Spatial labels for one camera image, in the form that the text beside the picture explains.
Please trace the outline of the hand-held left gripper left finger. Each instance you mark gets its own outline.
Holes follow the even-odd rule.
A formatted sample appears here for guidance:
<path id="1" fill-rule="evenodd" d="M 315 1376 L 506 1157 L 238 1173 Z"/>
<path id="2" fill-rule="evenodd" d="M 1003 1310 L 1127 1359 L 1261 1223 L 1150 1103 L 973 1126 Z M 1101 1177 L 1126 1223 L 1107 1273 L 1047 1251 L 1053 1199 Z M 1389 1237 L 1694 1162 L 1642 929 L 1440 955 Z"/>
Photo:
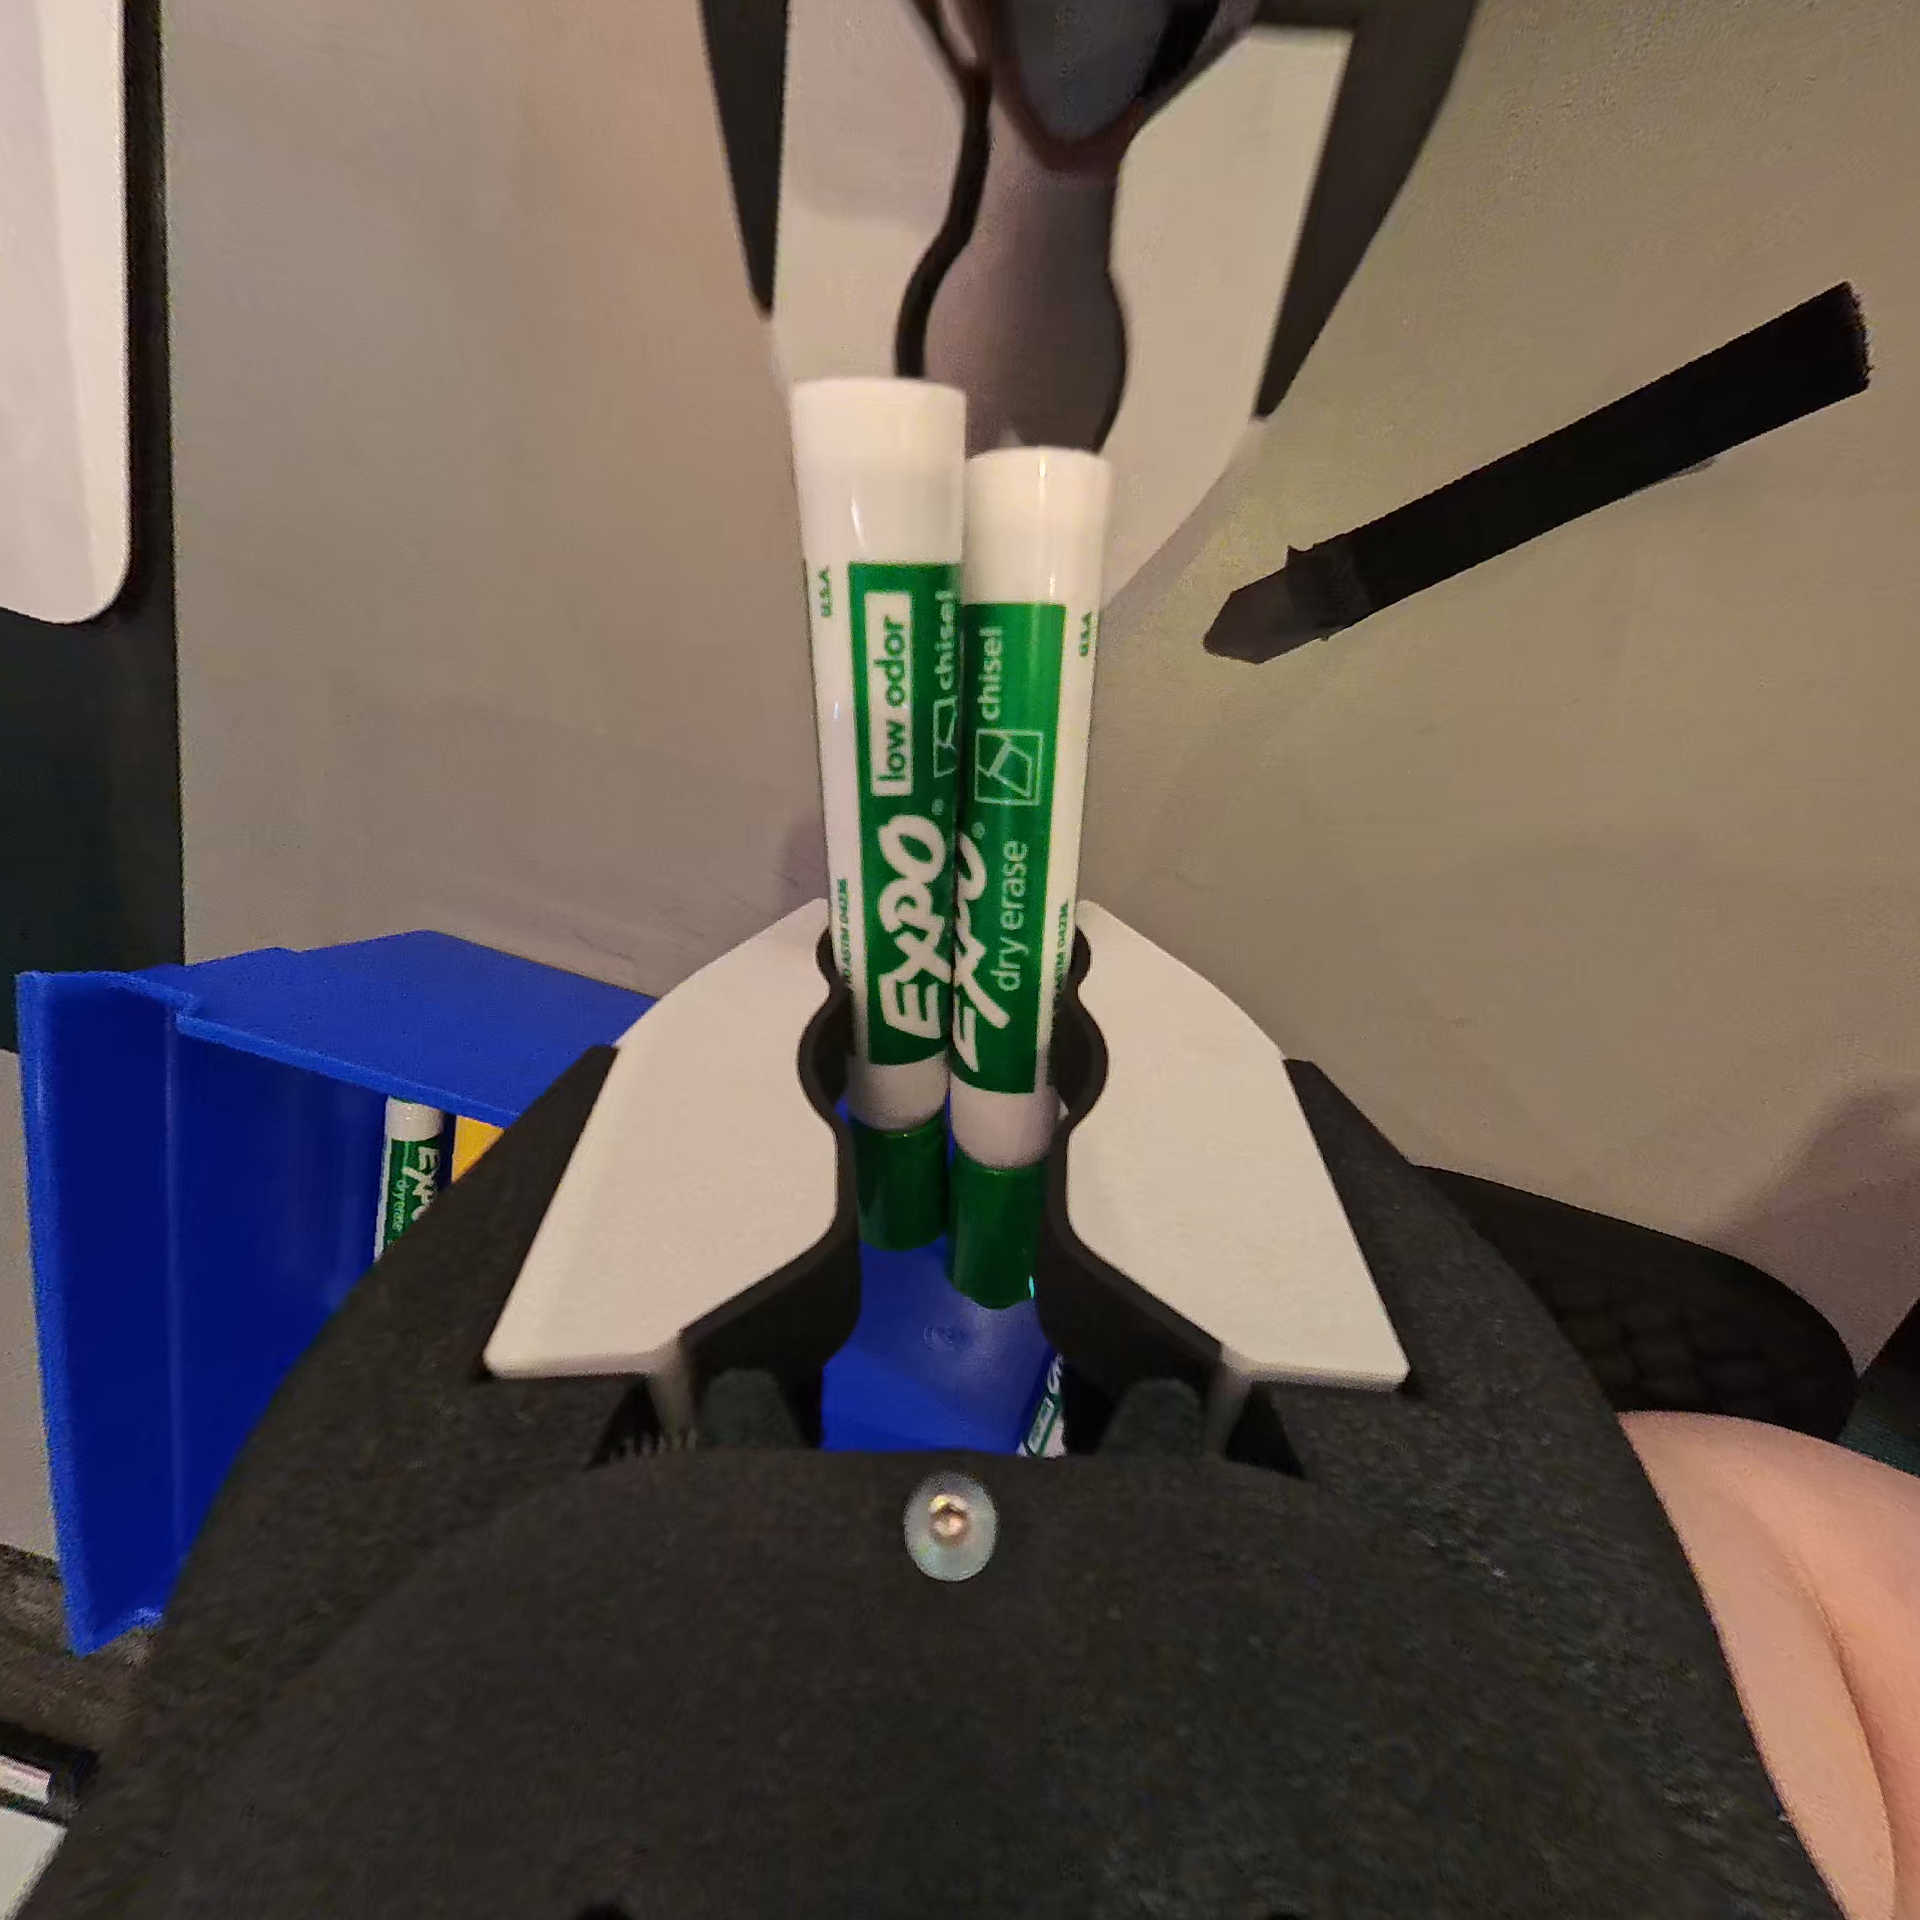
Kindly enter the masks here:
<path id="1" fill-rule="evenodd" d="M 859 1315 L 837 1103 L 848 990 L 808 901 L 616 1045 L 486 1347 L 497 1379 L 625 1376 L 689 1432 L 729 1375 L 777 1381 L 810 1443 Z"/>

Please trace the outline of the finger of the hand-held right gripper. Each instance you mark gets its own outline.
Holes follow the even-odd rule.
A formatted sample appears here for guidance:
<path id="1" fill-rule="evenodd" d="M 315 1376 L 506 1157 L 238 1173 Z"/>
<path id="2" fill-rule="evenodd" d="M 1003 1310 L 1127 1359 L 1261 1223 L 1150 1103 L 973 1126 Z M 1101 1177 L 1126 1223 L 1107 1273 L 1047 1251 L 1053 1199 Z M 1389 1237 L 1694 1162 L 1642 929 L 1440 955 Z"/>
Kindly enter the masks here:
<path id="1" fill-rule="evenodd" d="M 773 294 L 787 386 L 909 371 L 902 319 L 962 179 L 975 80 L 962 5 L 790 5 Z"/>
<path id="2" fill-rule="evenodd" d="M 1111 466 L 1105 603 L 1241 457 L 1355 39 L 1050 34 L 1050 442 Z"/>

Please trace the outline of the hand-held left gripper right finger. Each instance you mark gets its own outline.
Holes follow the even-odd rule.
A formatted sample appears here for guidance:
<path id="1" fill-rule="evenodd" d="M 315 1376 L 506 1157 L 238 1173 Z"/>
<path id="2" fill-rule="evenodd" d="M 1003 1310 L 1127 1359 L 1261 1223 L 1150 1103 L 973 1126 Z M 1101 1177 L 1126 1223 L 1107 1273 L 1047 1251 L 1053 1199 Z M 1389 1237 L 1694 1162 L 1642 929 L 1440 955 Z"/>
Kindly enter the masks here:
<path id="1" fill-rule="evenodd" d="M 1050 1071 L 1041 1325 L 1072 1453 L 1154 1381 L 1195 1395 L 1214 1453 L 1261 1387 L 1409 1384 L 1295 1063 L 1231 995 L 1085 901 Z"/>

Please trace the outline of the blue plastic bin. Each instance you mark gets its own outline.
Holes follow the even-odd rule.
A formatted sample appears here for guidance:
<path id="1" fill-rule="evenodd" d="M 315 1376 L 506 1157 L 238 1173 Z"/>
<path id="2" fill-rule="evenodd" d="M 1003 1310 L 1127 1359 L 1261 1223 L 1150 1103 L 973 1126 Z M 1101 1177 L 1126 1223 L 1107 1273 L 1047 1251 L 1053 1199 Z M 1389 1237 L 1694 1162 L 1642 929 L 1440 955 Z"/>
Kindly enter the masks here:
<path id="1" fill-rule="evenodd" d="M 650 998 L 437 931 L 16 990 L 65 1632 L 157 1625 L 377 1255 L 386 1107 L 515 1123 Z"/>

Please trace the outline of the person's left forearm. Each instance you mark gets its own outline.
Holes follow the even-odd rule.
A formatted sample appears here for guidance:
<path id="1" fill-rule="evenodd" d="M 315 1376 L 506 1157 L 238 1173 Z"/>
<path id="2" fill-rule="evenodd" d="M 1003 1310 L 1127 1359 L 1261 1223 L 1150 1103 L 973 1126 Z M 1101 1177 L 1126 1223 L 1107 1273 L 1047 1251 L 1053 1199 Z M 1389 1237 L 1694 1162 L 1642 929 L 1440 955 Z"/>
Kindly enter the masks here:
<path id="1" fill-rule="evenodd" d="M 1838 1909 L 1919 1917 L 1919 1485 L 1799 1432 L 1640 1410 L 1629 1446 Z"/>

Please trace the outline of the white panel with black frame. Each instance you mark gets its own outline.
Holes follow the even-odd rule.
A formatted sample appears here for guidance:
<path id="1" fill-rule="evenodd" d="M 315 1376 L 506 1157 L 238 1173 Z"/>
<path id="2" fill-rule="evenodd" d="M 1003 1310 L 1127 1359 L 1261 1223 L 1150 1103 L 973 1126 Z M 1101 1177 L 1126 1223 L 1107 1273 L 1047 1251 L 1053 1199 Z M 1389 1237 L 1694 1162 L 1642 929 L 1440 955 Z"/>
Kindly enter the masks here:
<path id="1" fill-rule="evenodd" d="M 2 966 L 184 955 L 163 5 L 2 5 Z"/>

